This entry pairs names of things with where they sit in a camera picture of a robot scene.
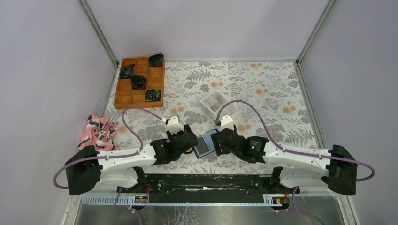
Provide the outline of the blue leather card holder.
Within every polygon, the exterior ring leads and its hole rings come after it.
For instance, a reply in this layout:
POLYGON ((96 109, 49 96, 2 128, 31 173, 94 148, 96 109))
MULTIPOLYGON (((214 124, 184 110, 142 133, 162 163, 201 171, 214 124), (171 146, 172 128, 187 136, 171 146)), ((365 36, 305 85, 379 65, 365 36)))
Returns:
POLYGON ((197 138, 197 145, 193 147, 193 152, 197 158, 202 158, 215 152, 215 144, 212 137, 217 133, 218 130, 213 129, 197 138))

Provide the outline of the black credit card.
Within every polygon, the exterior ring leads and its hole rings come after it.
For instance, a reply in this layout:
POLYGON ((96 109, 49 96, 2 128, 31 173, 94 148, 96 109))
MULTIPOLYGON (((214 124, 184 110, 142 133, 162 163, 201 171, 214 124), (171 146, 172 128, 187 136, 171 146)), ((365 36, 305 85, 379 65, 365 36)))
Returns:
POLYGON ((202 156, 207 154, 210 150, 208 148, 208 146, 206 145, 205 140, 203 139, 203 137, 199 137, 197 139, 197 145, 195 146, 195 151, 197 153, 198 156, 202 156))

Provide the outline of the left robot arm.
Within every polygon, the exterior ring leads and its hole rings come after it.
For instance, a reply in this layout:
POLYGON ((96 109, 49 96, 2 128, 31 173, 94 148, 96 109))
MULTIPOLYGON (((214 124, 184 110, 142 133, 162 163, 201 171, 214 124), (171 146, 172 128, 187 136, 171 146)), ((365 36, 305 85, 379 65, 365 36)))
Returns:
POLYGON ((88 146, 65 162, 67 190, 81 195, 95 190, 130 188, 139 193, 145 188, 143 167, 177 161, 197 145, 197 137, 189 125, 176 134, 167 132, 166 139, 150 142, 143 148, 102 151, 88 146))

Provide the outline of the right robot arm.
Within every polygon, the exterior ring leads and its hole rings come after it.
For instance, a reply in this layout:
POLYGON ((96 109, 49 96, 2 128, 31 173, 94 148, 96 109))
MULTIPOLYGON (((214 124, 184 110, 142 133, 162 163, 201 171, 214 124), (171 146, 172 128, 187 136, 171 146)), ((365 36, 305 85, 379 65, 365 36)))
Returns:
POLYGON ((232 153, 248 163, 277 164, 269 187, 275 193, 287 187, 328 187, 341 195, 356 194, 358 166, 340 145, 332 149, 305 149, 285 144, 277 146, 265 137, 245 138, 231 129, 212 136, 218 155, 232 153))

